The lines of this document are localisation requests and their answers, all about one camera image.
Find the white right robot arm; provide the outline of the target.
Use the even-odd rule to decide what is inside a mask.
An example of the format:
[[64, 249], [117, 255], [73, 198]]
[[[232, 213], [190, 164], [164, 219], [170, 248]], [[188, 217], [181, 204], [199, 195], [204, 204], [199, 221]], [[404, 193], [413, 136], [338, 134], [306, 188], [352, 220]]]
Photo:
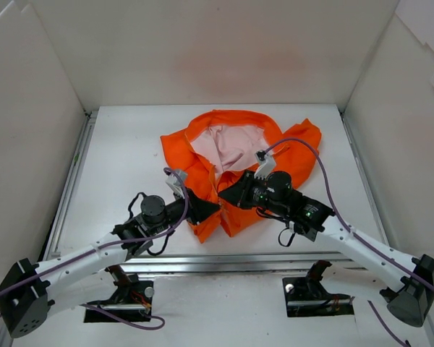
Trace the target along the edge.
[[305, 281], [309, 295], [345, 294], [376, 300], [399, 321], [423, 326], [434, 302], [433, 257], [400, 252], [342, 224], [331, 207], [294, 189], [284, 171], [275, 171], [267, 179], [257, 179], [254, 172], [245, 171], [218, 196], [243, 210], [269, 212], [294, 234], [330, 247], [366, 269], [361, 273], [316, 262]]

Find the orange jacket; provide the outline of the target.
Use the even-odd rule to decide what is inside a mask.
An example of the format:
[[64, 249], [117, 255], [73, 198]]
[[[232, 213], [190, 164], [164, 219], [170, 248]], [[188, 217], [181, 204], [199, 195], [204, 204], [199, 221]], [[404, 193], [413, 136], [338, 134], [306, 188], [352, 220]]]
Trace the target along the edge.
[[320, 129], [309, 119], [282, 131], [269, 116], [246, 110], [209, 111], [191, 120], [186, 128], [161, 136], [168, 167], [185, 171], [187, 187], [200, 199], [221, 206], [209, 219], [192, 227], [199, 242], [206, 242], [218, 227], [234, 237], [261, 221], [254, 210], [240, 210], [218, 197], [245, 170], [257, 168], [257, 151], [274, 145], [276, 169], [288, 172], [298, 188], [313, 170], [316, 159], [312, 151], [318, 149], [321, 138]]

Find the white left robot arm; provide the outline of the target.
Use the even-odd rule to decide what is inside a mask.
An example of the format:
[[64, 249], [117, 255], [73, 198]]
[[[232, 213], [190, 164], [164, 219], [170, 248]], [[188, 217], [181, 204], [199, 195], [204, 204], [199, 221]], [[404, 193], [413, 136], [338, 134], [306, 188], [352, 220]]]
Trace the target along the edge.
[[169, 204], [157, 195], [137, 193], [140, 212], [92, 244], [63, 257], [31, 263], [15, 262], [0, 283], [0, 316], [12, 338], [40, 327], [66, 309], [107, 301], [127, 300], [133, 281], [119, 265], [146, 252], [153, 240], [167, 237], [182, 221], [196, 226], [220, 209], [191, 190]]

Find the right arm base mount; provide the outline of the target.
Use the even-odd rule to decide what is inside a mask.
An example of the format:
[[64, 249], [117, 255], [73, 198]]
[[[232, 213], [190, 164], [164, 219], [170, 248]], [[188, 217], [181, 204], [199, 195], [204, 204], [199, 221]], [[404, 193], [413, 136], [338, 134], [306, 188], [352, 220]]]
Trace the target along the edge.
[[320, 283], [323, 272], [331, 267], [330, 262], [320, 260], [304, 276], [282, 278], [287, 317], [354, 315], [351, 296], [329, 293]]

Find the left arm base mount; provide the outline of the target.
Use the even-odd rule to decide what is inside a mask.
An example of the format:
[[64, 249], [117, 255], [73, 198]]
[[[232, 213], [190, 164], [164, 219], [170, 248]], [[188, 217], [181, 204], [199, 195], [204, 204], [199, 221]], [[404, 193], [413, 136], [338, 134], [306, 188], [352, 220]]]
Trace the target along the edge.
[[92, 300], [88, 304], [129, 322], [150, 322], [155, 293], [153, 280], [126, 273], [120, 265], [107, 267], [103, 274], [108, 273], [108, 283], [114, 285], [114, 291], [107, 299]]

